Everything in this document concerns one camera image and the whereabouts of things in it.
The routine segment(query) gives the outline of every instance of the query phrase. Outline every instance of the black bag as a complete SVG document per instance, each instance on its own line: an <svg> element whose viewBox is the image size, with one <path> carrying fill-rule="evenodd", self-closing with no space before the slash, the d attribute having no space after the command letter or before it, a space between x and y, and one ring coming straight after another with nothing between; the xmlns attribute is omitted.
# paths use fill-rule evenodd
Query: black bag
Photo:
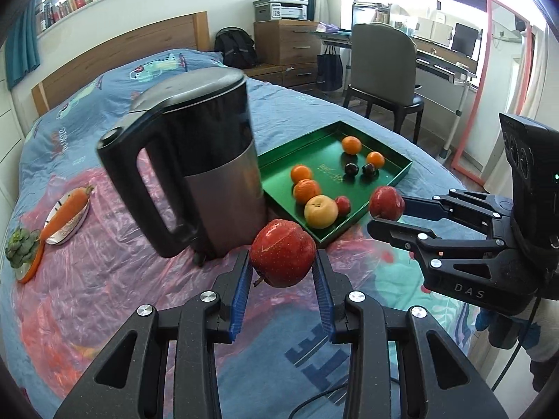
<svg viewBox="0 0 559 419"><path fill-rule="evenodd" d="M333 46L317 57L317 88L322 91L335 91L343 86L344 70L342 59Z"/></svg>
<svg viewBox="0 0 559 419"><path fill-rule="evenodd" d="M217 32L214 52L223 53L223 64L237 69L250 69L256 66L254 41L245 30L228 27Z"/></svg>

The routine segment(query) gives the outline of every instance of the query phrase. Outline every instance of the cable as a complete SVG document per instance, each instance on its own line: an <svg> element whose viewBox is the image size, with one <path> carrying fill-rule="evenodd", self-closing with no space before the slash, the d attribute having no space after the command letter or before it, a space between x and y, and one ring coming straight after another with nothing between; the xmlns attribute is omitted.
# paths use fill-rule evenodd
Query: cable
<svg viewBox="0 0 559 419"><path fill-rule="evenodd" d="M398 378L393 378L392 376L390 377L390 380L395 382L395 383L400 383L400 380ZM315 400L320 399L321 397L327 396L328 394L332 394L333 392L336 392L337 390L346 388L348 386L347 382L339 384L337 386L334 386L331 389L325 390L324 392L321 392L320 394L317 394L314 397L309 398L308 400L305 400L303 403L301 403L299 406L297 406L289 415L289 418L287 419L293 419L295 417L295 414L297 414L297 412L302 409L305 408L309 403L314 402Z"/></svg>
<svg viewBox="0 0 559 419"><path fill-rule="evenodd" d="M522 334L518 338L518 343L516 344L516 348L514 349L512 355L510 356L509 361L507 362L507 365L505 365L505 368L502 370L501 375L499 375L499 377L497 378L497 381L495 382L495 384L491 388L492 391L497 389L497 386L502 381L502 379L504 378L507 371L510 369L510 366L513 364L514 358L516 358L516 355L521 350L522 344L524 343L524 340L526 339L526 335L528 334L528 331L530 330L530 326L532 326L532 323L534 321L534 317L536 316L536 312L538 311L539 303L540 303L541 300L542 300L542 296L541 296L541 294L538 294L538 296L536 298L536 301L534 302L534 307L532 307L532 312L530 312L530 317L528 319L528 323L526 324L526 327L522 330Z"/></svg>

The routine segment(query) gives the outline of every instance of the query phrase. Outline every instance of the yellow apple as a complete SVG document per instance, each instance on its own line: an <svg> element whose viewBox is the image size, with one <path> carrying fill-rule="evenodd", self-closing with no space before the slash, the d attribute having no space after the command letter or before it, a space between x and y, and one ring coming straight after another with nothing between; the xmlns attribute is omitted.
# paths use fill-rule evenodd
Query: yellow apple
<svg viewBox="0 0 559 419"><path fill-rule="evenodd" d="M337 219L337 205L327 196L316 196L305 205L305 220L309 227L323 229Z"/></svg>

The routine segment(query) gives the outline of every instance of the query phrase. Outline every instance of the backpack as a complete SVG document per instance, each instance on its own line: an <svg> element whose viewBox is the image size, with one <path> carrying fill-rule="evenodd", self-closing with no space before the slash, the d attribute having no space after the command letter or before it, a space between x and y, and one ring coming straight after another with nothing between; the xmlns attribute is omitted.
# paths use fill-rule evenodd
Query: backpack
<svg viewBox="0 0 559 419"><path fill-rule="evenodd" d="M214 52L223 53L223 64L237 69L249 69L256 66L254 41L245 30L228 27L217 32Z"/></svg>

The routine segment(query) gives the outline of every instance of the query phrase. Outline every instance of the pink door frame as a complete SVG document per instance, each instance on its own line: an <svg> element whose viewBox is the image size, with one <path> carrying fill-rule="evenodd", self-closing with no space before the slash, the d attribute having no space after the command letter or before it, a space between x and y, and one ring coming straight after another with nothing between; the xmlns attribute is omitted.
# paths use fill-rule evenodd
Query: pink door frame
<svg viewBox="0 0 559 419"><path fill-rule="evenodd" d="M468 137L470 136L470 132L472 130L473 127L473 123L476 120L477 117L477 110L479 109L480 106L480 100L481 100L481 96L483 93L483 89L485 86L485 77L487 75L487 67L489 65L489 53L491 50L491 41L492 41L492 36L491 34L493 33L493 8L491 6L491 3L496 3L499 6L507 9L508 11L512 12L514 15L516 15L518 18L524 20L526 22L526 53L524 55L524 76L522 77L522 83L521 83L521 88L520 88L520 94L518 97L518 106L515 109L515 113L518 115L520 114L522 107L524 105L524 102L526 100L526 94L528 92L528 84L530 82L530 72L531 72L531 65L532 65L532 61L533 61L533 52L532 52L532 25L530 25L530 22L527 21L525 19L525 17L521 16L520 14L518 14L515 10L509 8L508 6L504 5L503 3L501 3L498 0L487 0L487 37L486 37L486 41L485 41L485 60L484 60L484 66L483 69L481 71L481 77L480 77L480 86L477 88L477 94L476 94L476 99L473 102L473 107L472 107L472 111L470 113L470 117L468 118L468 122L466 123L466 128L464 129L464 132L462 133L462 137L460 138L460 143L458 144L458 149L456 150L456 153L454 155L454 158L452 159L452 163L451 163L451 168L459 171L460 173L466 175L468 178L470 178L471 180L475 181L477 184L483 186L485 184L485 180L482 179L480 176L477 176L476 174L470 172L469 170L466 170L464 167L462 167L458 161L460 160L460 157L462 156L462 153L464 152L464 149L466 147L466 143L468 142Z"/></svg>

